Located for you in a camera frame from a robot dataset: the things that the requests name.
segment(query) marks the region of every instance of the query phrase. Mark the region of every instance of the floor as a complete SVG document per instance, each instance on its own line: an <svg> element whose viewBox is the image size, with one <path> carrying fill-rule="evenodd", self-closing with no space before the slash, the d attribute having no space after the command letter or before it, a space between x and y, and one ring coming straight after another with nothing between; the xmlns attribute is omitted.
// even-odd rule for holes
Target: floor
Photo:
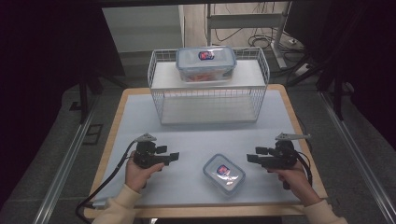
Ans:
<svg viewBox="0 0 396 224"><path fill-rule="evenodd" d="M271 3L268 3L265 7L263 4L246 4L244 5L246 8L234 4L217 5L216 11L236 13L234 10L243 8L246 12L254 12L258 8L257 6L272 11ZM276 5L274 11L279 11L281 8L281 6ZM185 15L186 47L204 46L205 31L202 21L204 6L185 6ZM202 27L202 29L192 29L193 27ZM255 29L246 29L244 33L238 32L225 41L214 43L230 45L231 47L248 47L248 39L254 33L270 36L271 29L258 29L257 32ZM218 30L219 39L226 38L231 34L232 31L224 31L223 33ZM213 34L212 39L216 39L216 33ZM293 66L302 56L298 51L301 49L301 45L288 45L289 39L290 37L284 35L282 43L288 47L287 50L292 52L288 55L287 64ZM257 42L257 44L262 44L261 47L265 47L266 43L262 41L262 43ZM288 79L295 77L294 74L281 71L278 68L274 54L270 49L264 49L264 54L271 70L270 83L285 84ZM123 53L120 57L126 76L118 77L118 79L132 88L147 87L146 71L149 53L139 53L138 55ZM334 212L338 216L345 217L349 223L390 223L384 218L373 196L373 190L368 187L368 181L361 174L361 169L354 159L355 156L348 148L343 135L336 128L331 113L323 103L320 92L317 92L315 87L317 78L311 77L295 87L288 88L288 95L304 132L313 136L310 140L312 155L328 192L328 202L332 205ZM122 88L114 83L103 78L101 82L105 87L104 92L99 96L90 94L90 100L92 102L93 99L96 99L91 125L100 125L102 130L97 139L91 135L86 135L82 139L78 154L74 162L70 164L70 173L65 179L64 186L60 189L59 200L55 201L53 211L49 213L48 223L82 223L76 218L74 209L77 203L89 194L98 162L106 144L106 137L122 94ZM324 94L331 98L328 92L324 92ZM3 207L0 214L0 223L32 223L35 220L37 211L46 198L51 182L56 177L58 167L71 147L71 143L75 141L76 133L81 128L79 111L70 110L70 106L78 100L78 87L71 88L64 93L63 107L58 118L34 162ZM343 98L343 115L345 117L344 123L353 136L354 143L359 147L380 186L385 190L391 201L395 203L395 150L350 103L347 97ZM303 216L288 216L281 219L284 224L307 223ZM147 220L137 220L135 223L141 221L147 222Z"/></svg>

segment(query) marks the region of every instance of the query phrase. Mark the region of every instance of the sleeve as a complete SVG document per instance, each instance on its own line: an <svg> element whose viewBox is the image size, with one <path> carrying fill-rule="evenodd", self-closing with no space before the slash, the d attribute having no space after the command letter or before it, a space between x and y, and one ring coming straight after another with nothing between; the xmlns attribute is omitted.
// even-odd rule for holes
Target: sleeve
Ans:
<svg viewBox="0 0 396 224"><path fill-rule="evenodd" d="M134 192L126 185L115 198L107 201L106 209L93 221L94 224L131 224L134 221L134 204L141 197L139 193Z"/></svg>
<svg viewBox="0 0 396 224"><path fill-rule="evenodd" d="M326 200L305 207L304 213L310 224L347 224L343 217L334 214Z"/></svg>

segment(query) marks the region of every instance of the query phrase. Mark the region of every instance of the metal rail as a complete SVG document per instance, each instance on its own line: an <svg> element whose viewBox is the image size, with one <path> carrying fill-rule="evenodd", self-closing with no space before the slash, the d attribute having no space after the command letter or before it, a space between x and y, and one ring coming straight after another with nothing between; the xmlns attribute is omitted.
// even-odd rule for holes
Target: metal rail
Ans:
<svg viewBox="0 0 396 224"><path fill-rule="evenodd" d="M52 183L49 186L49 190L35 215L34 224L38 223L48 223L50 216L52 215L53 209L58 202L59 196L64 188L64 183L70 173L71 167L73 166L74 160L78 154L79 148L81 146L82 140L84 139L85 133L90 126L92 120L92 114L96 108L97 102L99 101L98 95L93 95L90 103L90 113L85 119L84 123L80 124L76 136L74 137L72 144L64 156L61 165L58 168L56 176L53 178Z"/></svg>
<svg viewBox="0 0 396 224"><path fill-rule="evenodd" d="M319 95L322 98L323 103L325 104L327 111L330 114L330 117L332 118L332 122L335 124L335 128L341 134L341 137L343 138L346 147L352 155L352 159L354 160L359 171L361 172L361 176L366 182L367 187L372 192L379 209L385 217L385 220L389 224L395 224L396 210L391 198L388 196L381 183L375 177L373 170L370 168L366 159L364 159L364 156L361 154L361 150L351 136L345 123L341 121L334 113L332 109L332 100L330 99L329 95L323 92L321 92Z"/></svg>

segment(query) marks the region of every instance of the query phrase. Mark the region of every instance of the clear plastic container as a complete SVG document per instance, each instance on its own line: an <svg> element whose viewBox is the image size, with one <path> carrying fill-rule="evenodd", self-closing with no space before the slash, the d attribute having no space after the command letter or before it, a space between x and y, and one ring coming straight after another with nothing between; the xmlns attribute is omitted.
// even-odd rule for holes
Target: clear plastic container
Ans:
<svg viewBox="0 0 396 224"><path fill-rule="evenodd" d="M176 66L185 82L224 81L232 77L236 59L229 47L184 48L177 51Z"/></svg>
<svg viewBox="0 0 396 224"><path fill-rule="evenodd" d="M207 179L225 195L236 193L245 180L245 172L222 154L213 156L203 168Z"/></svg>

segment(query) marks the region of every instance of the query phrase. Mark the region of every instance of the white wire rack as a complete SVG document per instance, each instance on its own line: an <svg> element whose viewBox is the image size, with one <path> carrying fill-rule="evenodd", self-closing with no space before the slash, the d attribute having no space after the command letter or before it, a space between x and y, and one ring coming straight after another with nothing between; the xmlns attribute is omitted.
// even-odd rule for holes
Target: white wire rack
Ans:
<svg viewBox="0 0 396 224"><path fill-rule="evenodd" d="M161 124L255 122L270 73L262 49L233 49L233 77L186 83L176 69L176 49L154 50L148 84Z"/></svg>

